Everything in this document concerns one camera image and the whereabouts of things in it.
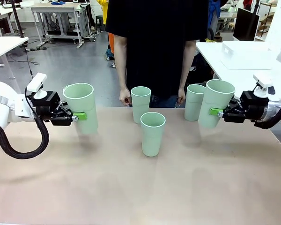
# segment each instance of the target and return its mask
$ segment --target cup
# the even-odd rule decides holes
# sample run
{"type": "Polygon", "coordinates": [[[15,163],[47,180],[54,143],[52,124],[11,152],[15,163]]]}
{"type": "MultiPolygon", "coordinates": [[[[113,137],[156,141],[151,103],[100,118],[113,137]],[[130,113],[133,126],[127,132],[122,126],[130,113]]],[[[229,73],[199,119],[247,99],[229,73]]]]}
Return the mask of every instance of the cup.
{"type": "Polygon", "coordinates": [[[75,83],[63,89],[63,95],[73,113],[85,113],[86,119],[78,119],[78,129],[83,135],[95,134],[98,120],[94,88],[88,83],[75,83]]]}
{"type": "Polygon", "coordinates": [[[151,90],[146,87],[135,87],[131,90],[133,120],[141,124],[141,116],[149,112],[151,90]]]}
{"type": "Polygon", "coordinates": [[[231,83],[222,80],[208,81],[199,115],[199,124],[205,128],[215,128],[220,118],[210,115],[210,109],[225,109],[234,92],[235,87],[231,83]]]}
{"type": "Polygon", "coordinates": [[[205,87],[191,84],[187,87],[184,118],[188,121],[197,121],[200,115],[205,87]]]}
{"type": "Polygon", "coordinates": [[[142,129],[142,152],[149,157],[157,156],[160,150],[165,117],[157,112],[147,112],[140,118],[142,129]]]}

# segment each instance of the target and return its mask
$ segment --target floor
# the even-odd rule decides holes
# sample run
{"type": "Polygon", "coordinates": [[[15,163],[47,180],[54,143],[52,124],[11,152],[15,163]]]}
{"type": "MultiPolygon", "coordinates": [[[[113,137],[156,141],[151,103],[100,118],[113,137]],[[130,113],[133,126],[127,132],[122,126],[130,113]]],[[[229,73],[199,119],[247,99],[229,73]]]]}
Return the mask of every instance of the floor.
{"type": "MultiPolygon", "coordinates": [[[[32,23],[22,24],[26,30],[25,36],[29,37],[29,48],[35,48],[38,44],[37,30],[32,23]]],[[[230,41],[232,33],[223,33],[223,40],[230,41]]],[[[97,35],[96,42],[86,42],[80,49],[72,40],[59,41],[54,44],[46,44],[47,50],[28,53],[28,59],[38,62],[39,65],[32,65],[31,70],[35,75],[37,72],[47,74],[48,78],[44,83],[44,90],[55,90],[62,96],[65,86],[72,83],[90,83],[95,88],[96,105],[122,107],[118,100],[119,86],[116,69],[110,68],[112,62],[106,61],[105,51],[108,44],[107,33],[97,35]]],[[[26,60],[26,55],[17,57],[14,60],[26,60]]],[[[31,80],[28,64],[10,62],[10,66],[17,78],[20,89],[24,91],[31,80]]],[[[0,68],[0,81],[10,84],[5,75],[6,69],[0,68]]],[[[276,134],[281,142],[281,134],[276,134]]]]}

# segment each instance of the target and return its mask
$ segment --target cup rim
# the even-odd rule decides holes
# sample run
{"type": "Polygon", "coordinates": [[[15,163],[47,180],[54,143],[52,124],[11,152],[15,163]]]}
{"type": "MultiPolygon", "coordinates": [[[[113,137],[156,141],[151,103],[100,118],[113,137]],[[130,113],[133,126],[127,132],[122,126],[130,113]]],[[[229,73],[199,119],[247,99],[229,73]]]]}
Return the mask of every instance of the cup rim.
{"type": "Polygon", "coordinates": [[[219,93],[219,94],[227,94],[227,95],[228,95],[228,94],[233,94],[233,93],[235,93],[235,91],[236,91],[236,89],[235,89],[235,87],[234,87],[233,84],[231,84],[231,83],[229,83],[229,82],[227,82],[227,81],[224,81],[224,80],[220,80],[220,79],[212,79],[212,80],[210,80],[210,81],[207,81],[206,87],[208,87],[210,90],[212,90],[212,91],[214,91],[214,92],[216,92],[216,93],[219,93]],[[228,84],[230,84],[230,85],[234,88],[234,90],[231,91],[231,92],[220,92],[220,91],[214,90],[214,89],[212,89],[212,88],[208,85],[208,83],[209,83],[209,82],[212,82],[212,81],[220,81],[220,82],[228,83],[228,84]]]}
{"type": "Polygon", "coordinates": [[[146,96],[151,95],[151,89],[147,88],[145,86],[137,86],[137,87],[134,87],[134,88],[131,89],[131,94],[133,94],[134,96],[137,96],[137,97],[146,97],[146,96]],[[150,93],[147,94],[147,95],[136,95],[136,94],[133,94],[133,89],[136,89],[136,88],[146,88],[146,89],[148,89],[150,91],[150,93]]]}
{"type": "Polygon", "coordinates": [[[70,84],[70,85],[64,87],[64,89],[63,89],[62,92],[63,92],[63,95],[64,95],[66,98],[72,99],[72,100],[78,100],[78,99],[87,98],[87,97],[89,97],[91,94],[93,94],[93,92],[94,92],[94,87],[93,87],[92,85],[90,85],[89,83],[73,83],[73,84],[70,84]],[[72,87],[72,86],[75,86],[75,85],[78,85],[78,84],[86,84],[86,85],[90,86],[93,90],[92,90],[88,95],[83,96],[83,97],[68,97],[67,95],[65,95],[65,90],[67,90],[69,87],[72,87]]]}
{"type": "Polygon", "coordinates": [[[142,114],[142,116],[140,117],[140,122],[141,122],[141,124],[143,124],[144,126],[146,126],[146,127],[148,127],[148,128],[160,128],[160,127],[162,127],[162,126],[165,124],[166,118],[165,118],[164,115],[162,115],[162,114],[159,113],[159,112],[146,112],[146,113],[142,114]],[[149,113],[152,113],[152,114],[154,113],[154,114],[159,114],[159,115],[161,115],[161,116],[164,118],[163,124],[161,124],[161,125],[159,125],[159,126],[156,126],[156,127],[153,127],[153,126],[149,126],[149,125],[147,125],[147,124],[144,124],[143,121],[142,121],[142,117],[143,117],[144,115],[146,115],[146,114],[149,114],[149,113]]]}
{"type": "Polygon", "coordinates": [[[194,92],[194,91],[192,91],[192,90],[189,90],[188,88],[189,88],[190,86],[201,86],[201,87],[203,87],[204,89],[206,89],[206,87],[204,87],[203,85],[199,85],[199,84],[190,84],[190,85],[187,86],[187,91],[189,91],[189,92],[191,92],[191,93],[193,93],[193,94],[204,94],[204,93],[205,93],[205,92],[194,92]]]}

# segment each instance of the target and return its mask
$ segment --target person's right hand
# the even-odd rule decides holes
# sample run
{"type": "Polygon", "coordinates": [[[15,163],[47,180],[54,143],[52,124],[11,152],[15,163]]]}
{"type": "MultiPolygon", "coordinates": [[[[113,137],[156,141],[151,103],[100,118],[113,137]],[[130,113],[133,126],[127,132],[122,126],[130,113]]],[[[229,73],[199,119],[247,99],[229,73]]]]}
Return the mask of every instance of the person's right hand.
{"type": "Polygon", "coordinates": [[[124,106],[132,105],[131,95],[128,88],[121,89],[120,101],[123,103],[124,106]]]}

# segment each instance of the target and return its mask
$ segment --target black pole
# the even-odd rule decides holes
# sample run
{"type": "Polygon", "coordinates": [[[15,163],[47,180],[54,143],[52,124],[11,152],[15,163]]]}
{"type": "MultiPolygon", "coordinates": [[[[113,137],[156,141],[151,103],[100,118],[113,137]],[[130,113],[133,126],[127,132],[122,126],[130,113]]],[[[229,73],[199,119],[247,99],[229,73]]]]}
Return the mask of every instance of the black pole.
{"type": "Polygon", "coordinates": [[[10,0],[11,2],[11,5],[13,7],[13,12],[14,12],[14,15],[15,15],[15,22],[17,24],[17,27],[19,29],[19,33],[20,33],[20,37],[24,37],[23,35],[23,31],[22,31],[22,28],[21,28],[21,25],[20,25],[20,21],[19,21],[19,18],[18,18],[18,14],[17,14],[17,10],[15,9],[15,0],[10,0]]]}
{"type": "Polygon", "coordinates": [[[246,35],[246,39],[248,40],[249,39],[249,36],[250,36],[250,32],[252,30],[252,27],[253,27],[253,24],[254,24],[254,21],[255,21],[255,15],[257,14],[257,10],[258,10],[258,7],[259,7],[259,2],[260,0],[256,0],[256,4],[255,4],[255,8],[254,8],[254,12],[253,14],[251,15],[251,22],[249,24],[249,28],[248,28],[248,32],[247,32],[247,35],[246,35]]]}

